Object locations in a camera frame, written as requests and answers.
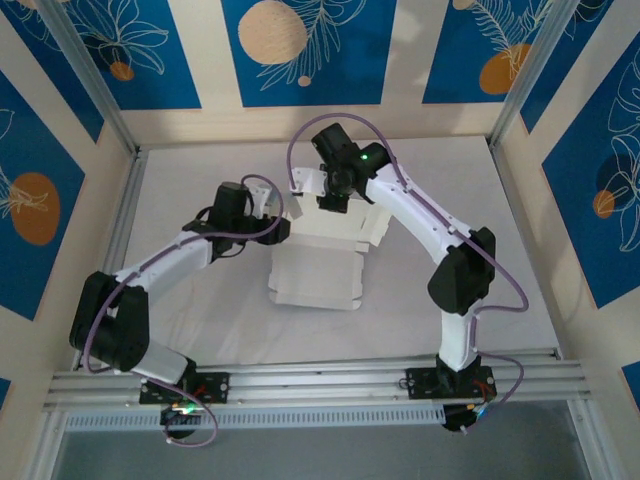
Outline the aluminium mounting rail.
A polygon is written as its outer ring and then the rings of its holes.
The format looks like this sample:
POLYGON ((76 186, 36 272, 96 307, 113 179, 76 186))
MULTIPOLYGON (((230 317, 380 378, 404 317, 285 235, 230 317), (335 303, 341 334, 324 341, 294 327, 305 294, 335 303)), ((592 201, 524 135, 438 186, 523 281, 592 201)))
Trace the aluminium mounting rail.
MULTIPOLYGON (((587 400, 592 392, 579 361, 562 360, 549 349, 486 356, 497 396, 511 401, 587 400)), ((331 362, 224 365, 227 408, 406 404, 402 388, 409 368, 433 367, 432 355, 331 362)), ((57 372, 43 409, 52 411, 140 408, 143 383, 131 374, 57 372)))

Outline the blue poster orange circle flower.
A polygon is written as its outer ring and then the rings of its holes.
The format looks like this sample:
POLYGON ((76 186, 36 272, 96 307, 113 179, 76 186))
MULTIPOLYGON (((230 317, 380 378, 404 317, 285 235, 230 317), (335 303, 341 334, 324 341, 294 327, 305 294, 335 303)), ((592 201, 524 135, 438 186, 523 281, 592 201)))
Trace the blue poster orange circle flower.
POLYGON ((0 306, 36 318, 84 179, 0 72, 0 306))

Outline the blue poster orange circle fern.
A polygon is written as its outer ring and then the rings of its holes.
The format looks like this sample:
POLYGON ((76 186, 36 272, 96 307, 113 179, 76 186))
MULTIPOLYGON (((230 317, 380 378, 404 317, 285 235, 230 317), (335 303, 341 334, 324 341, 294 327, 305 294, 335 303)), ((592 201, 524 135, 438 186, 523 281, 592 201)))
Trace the blue poster orange circle fern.
POLYGON ((554 1, 450 0, 423 102, 502 101, 554 1))

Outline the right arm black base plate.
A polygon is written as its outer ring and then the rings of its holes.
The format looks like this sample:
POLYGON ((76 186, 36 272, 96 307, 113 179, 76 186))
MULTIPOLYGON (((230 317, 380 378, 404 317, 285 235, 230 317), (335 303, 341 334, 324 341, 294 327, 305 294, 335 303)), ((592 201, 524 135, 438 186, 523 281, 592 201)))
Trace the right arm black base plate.
POLYGON ((480 366, 451 372, 438 368, 409 368, 405 371, 405 385, 411 400, 493 400, 496 387, 489 382, 490 367, 480 366))

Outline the blue poster peach circle fern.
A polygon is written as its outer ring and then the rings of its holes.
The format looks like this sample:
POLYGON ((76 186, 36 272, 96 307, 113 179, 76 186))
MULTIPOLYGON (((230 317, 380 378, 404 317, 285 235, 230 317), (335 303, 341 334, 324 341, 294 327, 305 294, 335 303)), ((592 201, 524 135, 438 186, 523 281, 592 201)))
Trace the blue poster peach circle fern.
POLYGON ((221 0, 246 108, 377 105, 397 0, 221 0))

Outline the black controller box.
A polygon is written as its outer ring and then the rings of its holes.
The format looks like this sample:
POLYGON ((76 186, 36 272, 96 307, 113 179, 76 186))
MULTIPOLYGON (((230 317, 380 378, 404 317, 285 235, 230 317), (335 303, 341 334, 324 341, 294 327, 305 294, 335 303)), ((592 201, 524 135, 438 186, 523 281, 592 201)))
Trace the black controller box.
POLYGON ((464 433, 478 422, 487 407, 488 403, 445 405, 443 427, 451 432, 464 433))
POLYGON ((185 440, 202 425, 202 415, 191 404, 173 404, 160 413, 160 426, 172 441, 185 440))

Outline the aluminium side rail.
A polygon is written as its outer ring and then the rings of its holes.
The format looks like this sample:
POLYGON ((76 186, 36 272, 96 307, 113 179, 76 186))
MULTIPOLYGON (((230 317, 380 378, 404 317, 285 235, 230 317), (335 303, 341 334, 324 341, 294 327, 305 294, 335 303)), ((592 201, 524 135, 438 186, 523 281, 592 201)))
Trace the aluminium side rail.
POLYGON ((107 274, 117 272, 124 267, 148 154, 148 150, 140 149, 129 170, 112 226, 105 259, 100 268, 102 272, 107 274))

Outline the aluminium frame post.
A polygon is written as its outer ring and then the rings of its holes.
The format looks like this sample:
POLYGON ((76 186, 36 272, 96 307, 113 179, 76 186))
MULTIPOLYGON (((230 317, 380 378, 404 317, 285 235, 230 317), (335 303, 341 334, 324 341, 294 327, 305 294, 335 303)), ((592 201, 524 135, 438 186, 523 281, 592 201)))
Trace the aluminium frame post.
POLYGON ((500 114, 487 137, 489 151, 495 153, 538 81, 580 0, 553 0, 529 53, 506 95, 500 114))
POLYGON ((139 145, 65 9, 57 0, 34 0, 34 3, 46 27, 100 115, 111 127, 121 146, 129 154, 136 157, 139 145))

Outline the white and blue paper box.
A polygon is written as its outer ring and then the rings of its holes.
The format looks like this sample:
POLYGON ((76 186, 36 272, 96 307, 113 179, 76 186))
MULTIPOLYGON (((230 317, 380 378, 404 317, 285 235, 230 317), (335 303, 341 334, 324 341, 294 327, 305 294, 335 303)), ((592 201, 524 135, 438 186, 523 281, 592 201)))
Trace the white and blue paper box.
POLYGON ((364 255, 380 244, 391 215, 364 200, 345 214, 319 208, 316 197, 292 199, 289 237, 272 249, 269 296, 273 303, 355 311, 363 295, 364 255))

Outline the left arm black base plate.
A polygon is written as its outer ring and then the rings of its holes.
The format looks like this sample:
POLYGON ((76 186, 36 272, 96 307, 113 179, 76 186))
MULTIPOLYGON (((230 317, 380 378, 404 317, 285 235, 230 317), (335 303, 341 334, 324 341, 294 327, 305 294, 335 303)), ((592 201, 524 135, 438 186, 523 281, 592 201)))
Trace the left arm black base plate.
POLYGON ((180 389, 205 404, 226 404, 229 394, 230 374, 227 372, 204 372, 187 375, 173 389, 147 381, 141 386, 139 403, 142 405, 185 403, 188 398, 180 389))

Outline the white table mat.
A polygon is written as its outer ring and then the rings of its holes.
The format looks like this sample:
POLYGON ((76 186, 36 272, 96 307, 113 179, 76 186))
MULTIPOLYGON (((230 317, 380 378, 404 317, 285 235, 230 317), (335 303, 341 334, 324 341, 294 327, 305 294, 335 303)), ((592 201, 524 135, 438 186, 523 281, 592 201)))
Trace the white table mat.
MULTIPOLYGON (((408 176, 447 212, 491 229, 506 269, 492 283, 479 321, 484 351, 553 348, 558 341, 493 159, 481 137, 398 139, 408 176)), ((149 153, 128 264, 165 247, 213 202, 218 186, 254 173, 288 186, 286 162, 315 167, 309 142, 219 144, 149 153)), ((434 265, 417 240, 391 222, 364 256, 363 299, 351 312, 277 305, 268 294, 271 249, 255 243, 200 270, 162 296, 150 313, 151 338, 201 365, 290 363, 431 354, 440 314, 426 284, 434 265)))

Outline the blue poster orange dot flower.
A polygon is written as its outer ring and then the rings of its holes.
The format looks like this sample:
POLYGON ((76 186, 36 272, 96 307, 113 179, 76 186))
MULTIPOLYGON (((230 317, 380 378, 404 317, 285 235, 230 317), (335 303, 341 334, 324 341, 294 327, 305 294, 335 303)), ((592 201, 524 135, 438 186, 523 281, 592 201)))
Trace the blue poster orange dot flower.
POLYGON ((543 162, 596 306, 640 286, 640 36, 543 162))
POLYGON ((199 109, 168 0, 63 0, 122 110, 199 109))

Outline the blue poster white line flower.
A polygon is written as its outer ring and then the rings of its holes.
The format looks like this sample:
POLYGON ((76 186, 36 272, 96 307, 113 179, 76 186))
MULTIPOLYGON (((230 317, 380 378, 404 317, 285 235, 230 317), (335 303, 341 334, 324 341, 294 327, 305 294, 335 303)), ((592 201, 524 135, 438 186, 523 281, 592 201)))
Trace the blue poster white line flower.
POLYGON ((104 118, 85 91, 33 0, 0 0, 0 11, 54 84, 90 138, 97 142, 104 118))
POLYGON ((528 133, 535 128, 612 1, 579 0, 562 36, 520 110, 528 133))

